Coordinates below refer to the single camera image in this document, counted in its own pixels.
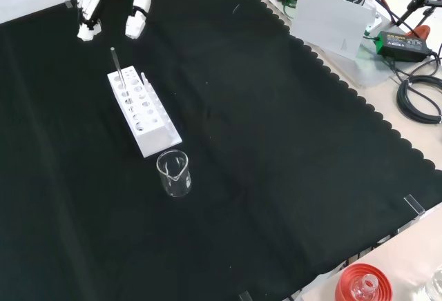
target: tripod leg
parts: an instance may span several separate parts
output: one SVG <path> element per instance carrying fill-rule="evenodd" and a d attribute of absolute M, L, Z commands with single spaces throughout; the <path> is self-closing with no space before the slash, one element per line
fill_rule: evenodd
<path fill-rule="evenodd" d="M 407 18 L 412 15 L 414 11 L 424 6 L 424 2 L 426 0 L 412 0 L 410 4 L 407 6 L 407 12 L 403 14 L 403 16 L 396 23 L 397 26 L 401 25 Z"/>

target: robot finger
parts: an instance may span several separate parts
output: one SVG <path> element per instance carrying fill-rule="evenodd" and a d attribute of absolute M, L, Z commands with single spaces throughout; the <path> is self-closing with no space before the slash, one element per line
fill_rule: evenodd
<path fill-rule="evenodd" d="M 99 21 L 99 5 L 101 0 L 78 0 L 79 32 L 78 37 L 83 41 L 90 41 L 102 31 Z"/>
<path fill-rule="evenodd" d="M 140 37 L 146 25 L 147 14 L 151 8 L 152 0 L 133 0 L 132 15 L 126 22 L 126 36 L 131 39 Z"/>

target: black cloth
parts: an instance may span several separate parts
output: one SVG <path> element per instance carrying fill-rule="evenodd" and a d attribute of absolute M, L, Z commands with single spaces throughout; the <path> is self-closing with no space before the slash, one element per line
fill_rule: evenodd
<path fill-rule="evenodd" d="M 0 26 L 2 300 L 280 301 L 442 200 L 440 171 L 259 0 L 64 5 Z M 107 74 L 145 72 L 192 191 L 142 159 Z"/>

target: glass beaker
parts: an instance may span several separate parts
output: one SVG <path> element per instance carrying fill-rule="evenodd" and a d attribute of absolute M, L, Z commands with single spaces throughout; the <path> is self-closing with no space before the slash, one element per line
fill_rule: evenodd
<path fill-rule="evenodd" d="M 169 150 L 162 153 L 157 159 L 157 169 L 167 195 L 182 197 L 191 190 L 189 159 L 182 151 Z"/>

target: metal stand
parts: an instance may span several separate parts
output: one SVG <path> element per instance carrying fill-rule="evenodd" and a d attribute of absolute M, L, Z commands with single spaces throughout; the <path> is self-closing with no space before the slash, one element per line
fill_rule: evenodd
<path fill-rule="evenodd" d="M 412 0 L 410 4 L 407 6 L 407 12 L 403 14 L 403 16 L 396 23 L 397 26 L 401 25 L 407 18 L 417 9 L 424 8 L 426 6 L 430 6 L 431 8 L 425 10 L 423 13 L 424 18 L 419 22 L 419 25 L 422 25 L 427 18 L 433 14 L 436 8 L 442 8 L 442 0 L 437 1 L 429 1 L 429 0 Z"/>

